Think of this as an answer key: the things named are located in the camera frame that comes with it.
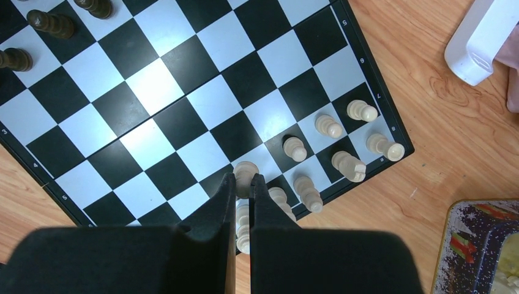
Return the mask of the black white chessboard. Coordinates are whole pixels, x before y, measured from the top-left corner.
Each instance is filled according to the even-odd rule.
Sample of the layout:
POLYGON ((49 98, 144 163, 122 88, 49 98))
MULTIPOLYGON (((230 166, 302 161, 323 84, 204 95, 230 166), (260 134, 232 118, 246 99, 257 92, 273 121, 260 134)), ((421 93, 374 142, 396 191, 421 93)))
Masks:
POLYGON ((27 72, 1 70, 1 143, 77 224, 175 224, 224 174, 253 162, 281 187, 308 176, 324 202, 354 188, 333 167, 346 151, 371 178, 392 165, 366 147, 383 134, 414 152, 347 1, 113 1, 98 19, 73 1, 2 1, 1 49, 28 52, 27 72), (27 13, 69 17, 69 39, 27 13), (352 100, 376 107, 351 119, 352 100), (339 138, 315 121, 333 117, 339 138), (283 150, 301 139, 307 158, 283 150))

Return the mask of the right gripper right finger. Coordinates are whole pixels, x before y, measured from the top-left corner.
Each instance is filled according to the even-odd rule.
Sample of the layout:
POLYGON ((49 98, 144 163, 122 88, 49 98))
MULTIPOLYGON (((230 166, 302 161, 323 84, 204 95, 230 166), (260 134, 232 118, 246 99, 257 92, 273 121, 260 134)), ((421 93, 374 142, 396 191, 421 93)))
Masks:
POLYGON ((301 228, 271 199, 259 174, 249 200, 252 293, 422 293, 399 236, 301 228))

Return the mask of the yellow metal tray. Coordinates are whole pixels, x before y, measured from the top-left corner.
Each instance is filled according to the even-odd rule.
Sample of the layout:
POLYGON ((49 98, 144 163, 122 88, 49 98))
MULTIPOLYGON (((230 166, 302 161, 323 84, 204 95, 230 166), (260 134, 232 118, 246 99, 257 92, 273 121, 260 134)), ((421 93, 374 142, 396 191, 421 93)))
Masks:
POLYGON ((490 293, 506 239, 518 233, 518 199, 449 207, 432 293, 490 293))

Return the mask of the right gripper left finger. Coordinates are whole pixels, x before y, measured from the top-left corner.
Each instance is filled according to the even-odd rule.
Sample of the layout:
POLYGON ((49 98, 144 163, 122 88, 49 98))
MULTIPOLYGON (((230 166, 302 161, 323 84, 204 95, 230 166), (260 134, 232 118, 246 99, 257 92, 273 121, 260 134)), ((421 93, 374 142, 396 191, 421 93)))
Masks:
POLYGON ((236 179, 178 224, 34 230, 1 268, 2 293, 234 293, 236 179))

